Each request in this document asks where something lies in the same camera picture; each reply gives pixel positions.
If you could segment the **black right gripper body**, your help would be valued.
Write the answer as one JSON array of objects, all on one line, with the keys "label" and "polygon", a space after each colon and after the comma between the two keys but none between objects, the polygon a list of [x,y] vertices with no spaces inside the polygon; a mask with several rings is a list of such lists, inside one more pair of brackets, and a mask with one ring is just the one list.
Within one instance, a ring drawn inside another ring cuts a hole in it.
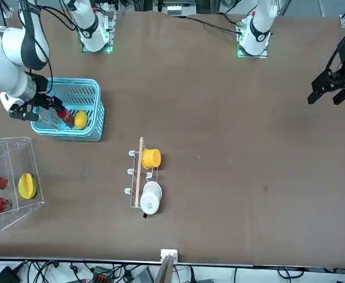
[{"label": "black right gripper body", "polygon": [[34,73],[31,74],[31,79],[36,84],[36,91],[28,104],[32,106],[53,106],[54,99],[47,94],[48,79]]}]

